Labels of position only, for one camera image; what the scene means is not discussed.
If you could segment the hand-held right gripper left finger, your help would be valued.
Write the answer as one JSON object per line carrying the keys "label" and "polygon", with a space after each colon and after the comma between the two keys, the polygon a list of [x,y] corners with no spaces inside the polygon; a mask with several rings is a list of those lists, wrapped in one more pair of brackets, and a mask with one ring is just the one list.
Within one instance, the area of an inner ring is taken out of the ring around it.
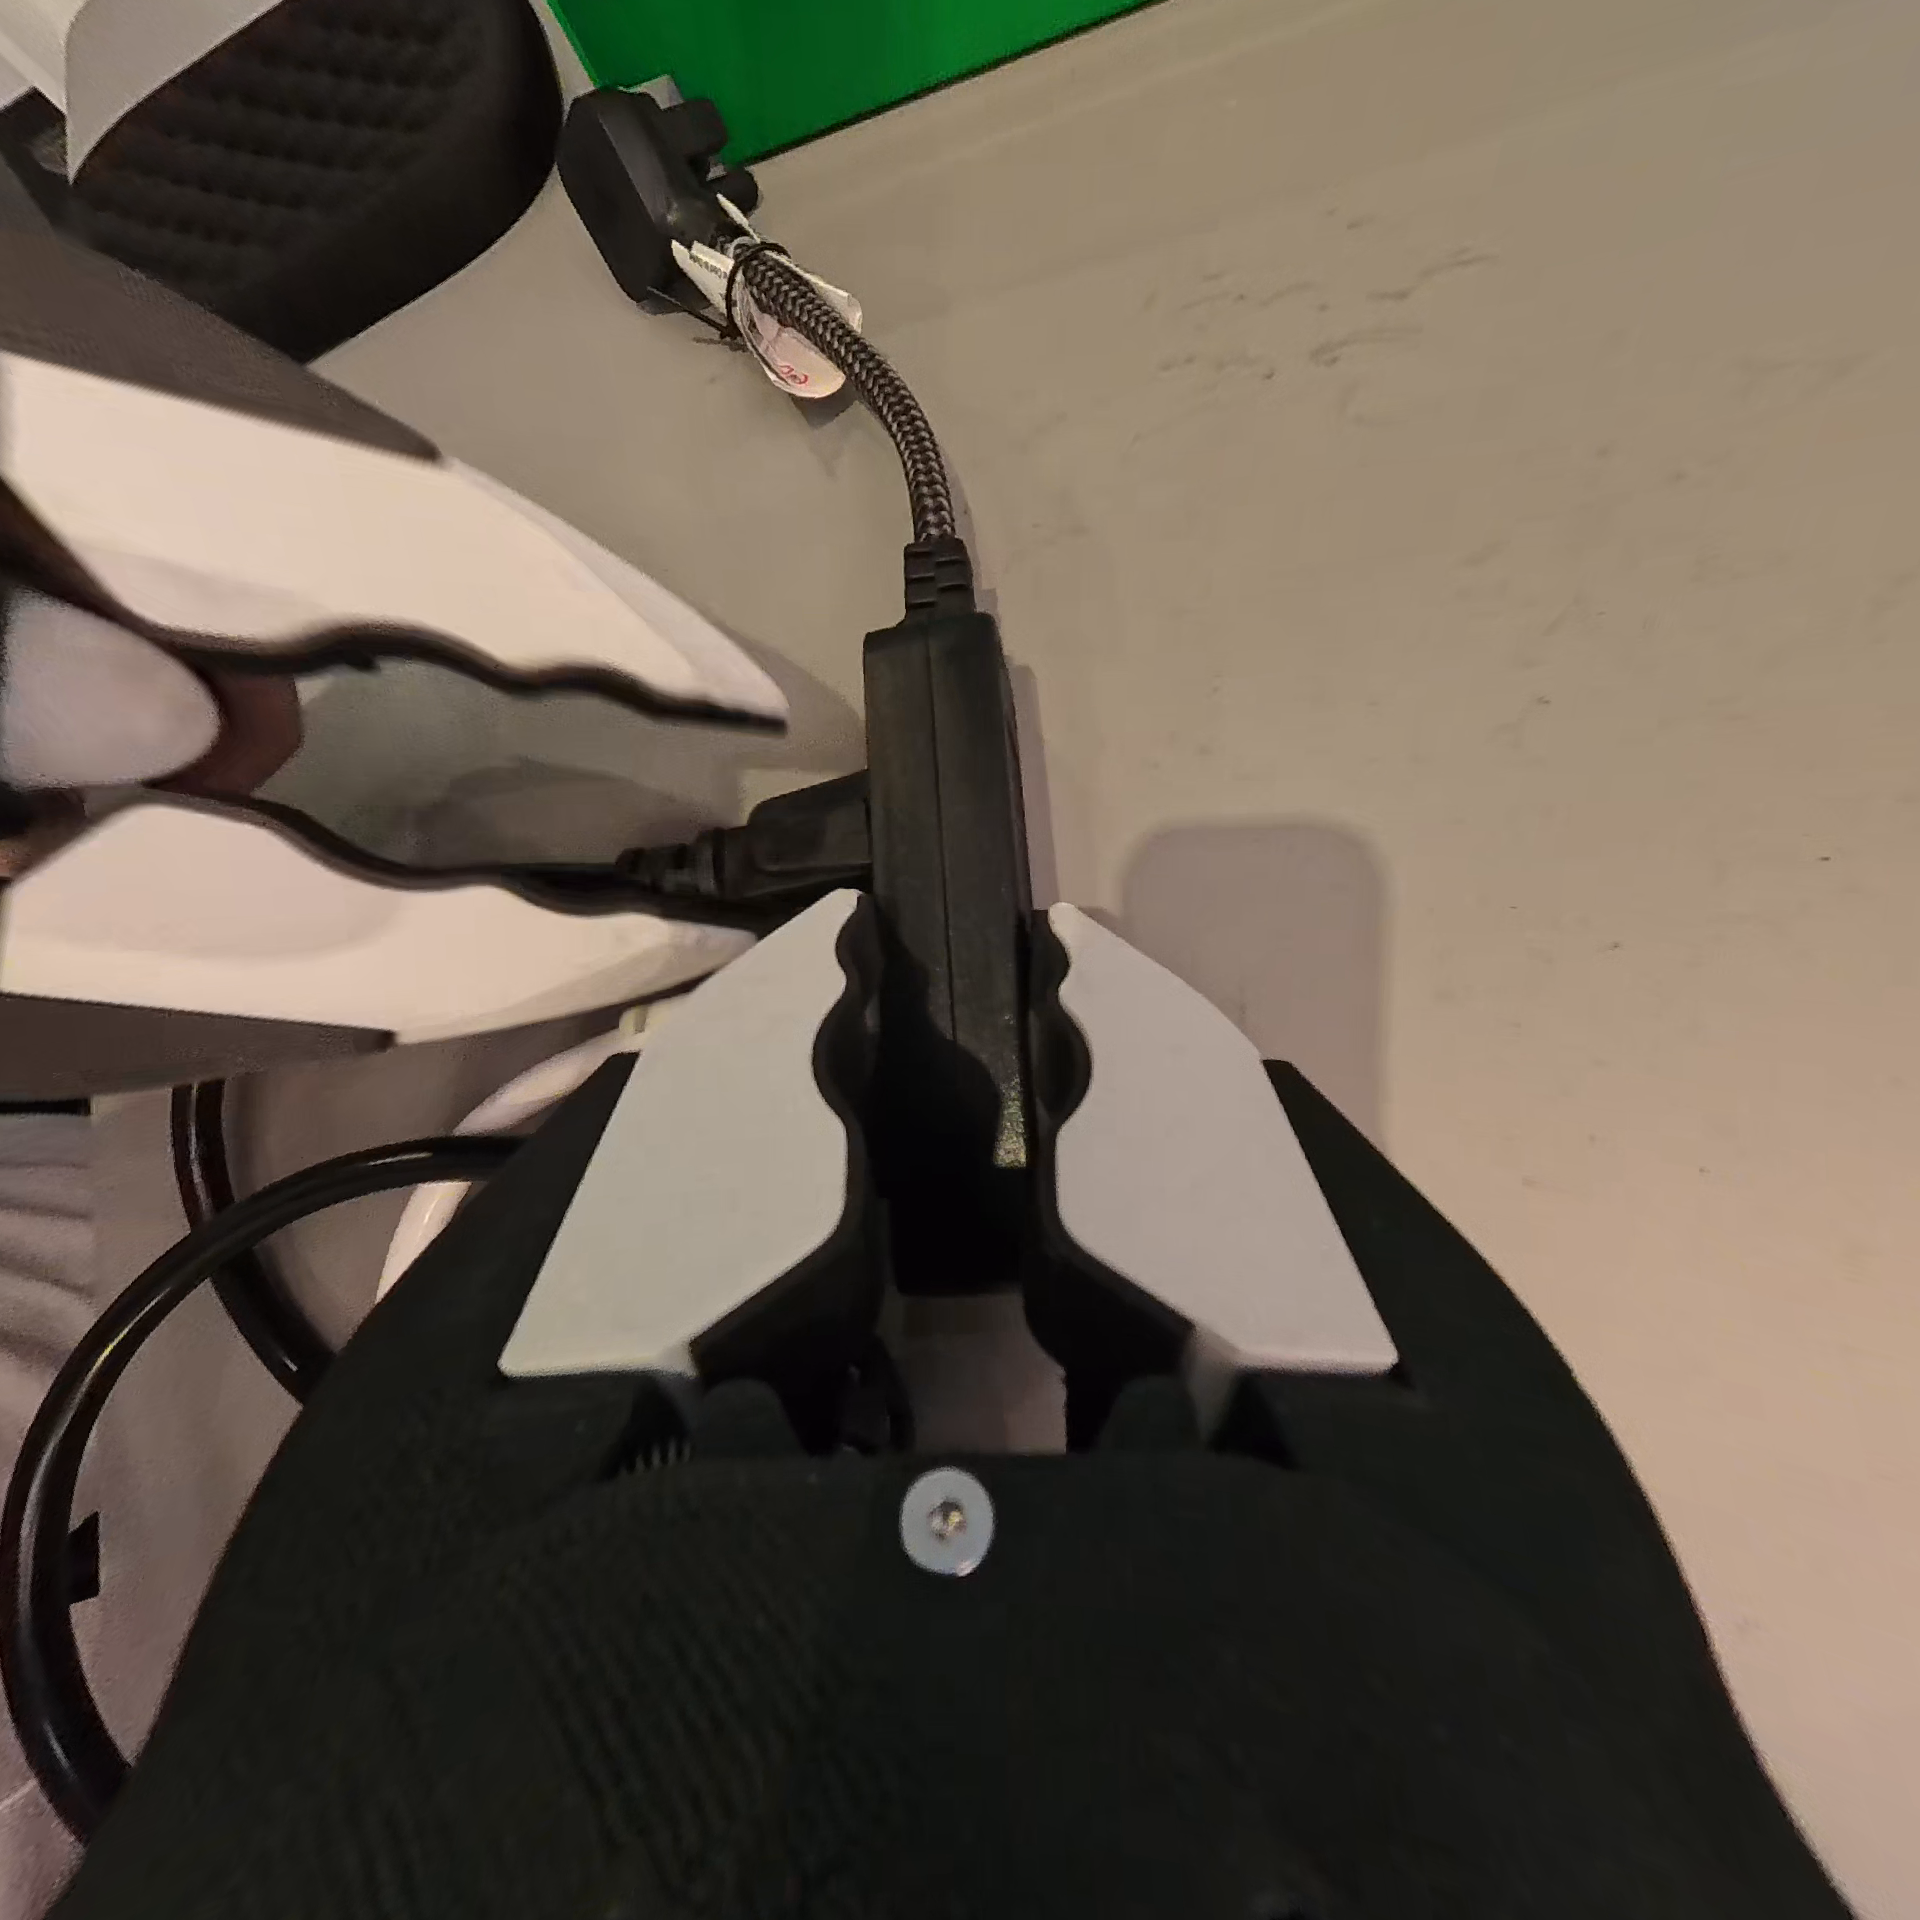
{"label": "hand-held right gripper left finger", "polygon": [[830,890],[700,984],[638,1063],[541,1256],[507,1379],[657,1370],[824,1250],[851,1145],[815,1068],[865,896]]}

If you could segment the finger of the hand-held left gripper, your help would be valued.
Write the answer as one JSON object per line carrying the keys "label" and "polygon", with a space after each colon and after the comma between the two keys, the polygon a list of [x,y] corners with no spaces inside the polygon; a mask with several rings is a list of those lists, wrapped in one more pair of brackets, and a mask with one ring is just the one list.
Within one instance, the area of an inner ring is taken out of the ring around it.
{"label": "finger of the hand-held left gripper", "polygon": [[75,593],[188,649],[283,665],[368,649],[658,719],[791,719],[709,612],[465,463],[2,364],[2,483]]}
{"label": "finger of the hand-held left gripper", "polygon": [[2,990],[168,1016],[472,1038],[688,985],[749,929],[368,879],[288,829],[127,803],[2,882]]}

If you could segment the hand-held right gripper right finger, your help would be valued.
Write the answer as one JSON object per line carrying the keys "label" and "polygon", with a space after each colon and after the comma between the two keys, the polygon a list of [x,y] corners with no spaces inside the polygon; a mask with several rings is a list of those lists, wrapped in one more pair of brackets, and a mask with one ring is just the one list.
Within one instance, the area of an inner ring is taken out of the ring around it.
{"label": "hand-held right gripper right finger", "polygon": [[1168,1308],[1196,1374],[1383,1379],[1398,1346],[1254,1041],[1080,906],[1046,919],[1091,1058],[1053,1132],[1066,1246]]}

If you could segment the black mesh cushion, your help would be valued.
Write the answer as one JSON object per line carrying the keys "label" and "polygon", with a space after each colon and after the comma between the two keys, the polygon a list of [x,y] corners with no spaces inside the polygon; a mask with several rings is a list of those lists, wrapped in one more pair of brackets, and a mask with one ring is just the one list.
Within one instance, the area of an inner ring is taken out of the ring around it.
{"label": "black mesh cushion", "polygon": [[562,82],[531,2],[264,2],[185,51],[208,2],[85,2],[60,227],[314,363],[437,291],[534,204]]}

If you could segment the green plastic bin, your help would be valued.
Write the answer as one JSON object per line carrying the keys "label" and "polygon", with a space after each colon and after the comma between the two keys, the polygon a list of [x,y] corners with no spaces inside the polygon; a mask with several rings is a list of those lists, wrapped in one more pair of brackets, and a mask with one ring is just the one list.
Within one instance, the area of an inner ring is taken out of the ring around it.
{"label": "green plastic bin", "polygon": [[586,82],[670,82],[761,160],[1035,55],[1140,2],[549,2]]}

